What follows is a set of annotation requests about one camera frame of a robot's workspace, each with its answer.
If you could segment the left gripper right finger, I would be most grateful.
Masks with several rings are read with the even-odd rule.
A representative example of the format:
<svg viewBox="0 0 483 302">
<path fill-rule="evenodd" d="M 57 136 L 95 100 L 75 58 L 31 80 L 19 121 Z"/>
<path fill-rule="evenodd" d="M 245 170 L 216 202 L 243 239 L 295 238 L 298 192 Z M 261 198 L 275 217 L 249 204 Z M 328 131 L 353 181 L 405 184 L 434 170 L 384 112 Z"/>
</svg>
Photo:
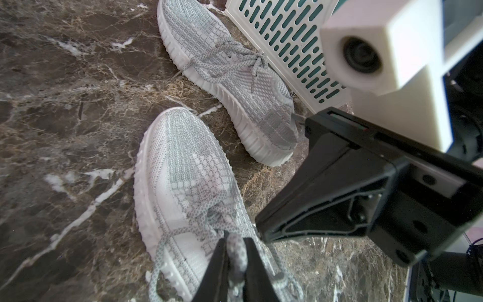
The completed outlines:
<svg viewBox="0 0 483 302">
<path fill-rule="evenodd" d="M 255 242 L 244 238 L 248 265 L 245 272 L 244 302 L 280 302 L 269 279 Z"/>
</svg>

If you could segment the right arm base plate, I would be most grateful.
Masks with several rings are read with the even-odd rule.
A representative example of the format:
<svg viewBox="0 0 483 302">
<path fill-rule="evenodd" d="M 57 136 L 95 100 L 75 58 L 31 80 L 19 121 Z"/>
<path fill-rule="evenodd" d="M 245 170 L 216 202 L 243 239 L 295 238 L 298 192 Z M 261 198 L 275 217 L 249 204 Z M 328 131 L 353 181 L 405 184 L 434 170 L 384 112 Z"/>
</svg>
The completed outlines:
<svg viewBox="0 0 483 302">
<path fill-rule="evenodd" d="M 450 302 L 447 289 L 441 288 L 433 278 L 426 261 L 415 264 L 408 273 L 403 301 L 410 302 Z"/>
</svg>

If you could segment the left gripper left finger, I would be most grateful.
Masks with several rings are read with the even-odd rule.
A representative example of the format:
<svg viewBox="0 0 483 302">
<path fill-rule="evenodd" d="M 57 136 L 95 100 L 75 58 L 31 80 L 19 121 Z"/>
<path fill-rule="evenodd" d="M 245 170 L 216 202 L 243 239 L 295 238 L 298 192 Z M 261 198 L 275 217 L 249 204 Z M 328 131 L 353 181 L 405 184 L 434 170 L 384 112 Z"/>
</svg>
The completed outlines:
<svg viewBox="0 0 483 302">
<path fill-rule="evenodd" d="M 192 302 L 227 302 L 228 273 L 229 256 L 226 251 L 226 240 L 220 239 Z"/>
</svg>

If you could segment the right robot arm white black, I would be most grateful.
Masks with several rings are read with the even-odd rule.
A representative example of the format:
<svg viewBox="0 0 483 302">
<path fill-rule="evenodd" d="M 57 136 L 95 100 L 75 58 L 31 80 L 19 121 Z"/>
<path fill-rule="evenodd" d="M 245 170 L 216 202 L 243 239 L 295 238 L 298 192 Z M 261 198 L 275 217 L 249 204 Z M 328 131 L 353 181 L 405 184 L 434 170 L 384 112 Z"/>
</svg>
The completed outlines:
<svg viewBox="0 0 483 302">
<path fill-rule="evenodd" d="M 438 257 L 482 216 L 482 2 L 349 1 L 320 31 L 353 113 L 304 122 L 309 154 L 257 215 L 265 243 L 368 237 Z"/>
</svg>

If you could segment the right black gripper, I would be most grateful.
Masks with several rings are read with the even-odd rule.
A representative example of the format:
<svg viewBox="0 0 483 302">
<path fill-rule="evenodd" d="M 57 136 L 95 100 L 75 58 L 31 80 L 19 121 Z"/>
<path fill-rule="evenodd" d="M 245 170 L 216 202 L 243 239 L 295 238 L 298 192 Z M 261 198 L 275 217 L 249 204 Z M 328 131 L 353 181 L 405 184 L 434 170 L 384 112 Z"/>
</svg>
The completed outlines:
<svg viewBox="0 0 483 302">
<path fill-rule="evenodd" d="M 482 171 L 468 162 L 334 108 L 306 135 L 308 157 L 255 219 L 265 243 L 367 236 L 411 267 L 482 215 Z"/>
</svg>

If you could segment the grey knit sneaker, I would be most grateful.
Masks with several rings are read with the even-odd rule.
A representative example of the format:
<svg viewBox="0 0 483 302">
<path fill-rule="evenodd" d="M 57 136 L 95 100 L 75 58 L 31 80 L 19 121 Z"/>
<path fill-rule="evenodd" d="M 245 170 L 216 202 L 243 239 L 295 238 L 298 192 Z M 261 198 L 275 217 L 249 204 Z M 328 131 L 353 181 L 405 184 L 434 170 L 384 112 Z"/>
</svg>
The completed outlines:
<svg viewBox="0 0 483 302">
<path fill-rule="evenodd" d="M 150 301 L 160 301 L 160 277 L 191 301 L 226 233 L 254 240 L 280 301 L 303 301 L 302 287 L 275 247 L 257 236 L 222 147 L 188 109 L 163 111 L 145 132 L 134 200 L 138 228 L 154 262 Z"/>
<path fill-rule="evenodd" d="M 174 65 L 225 107 L 249 155 L 270 167 L 287 162 L 299 138 L 294 101 L 265 55 L 198 1 L 159 1 L 157 23 Z"/>
</svg>

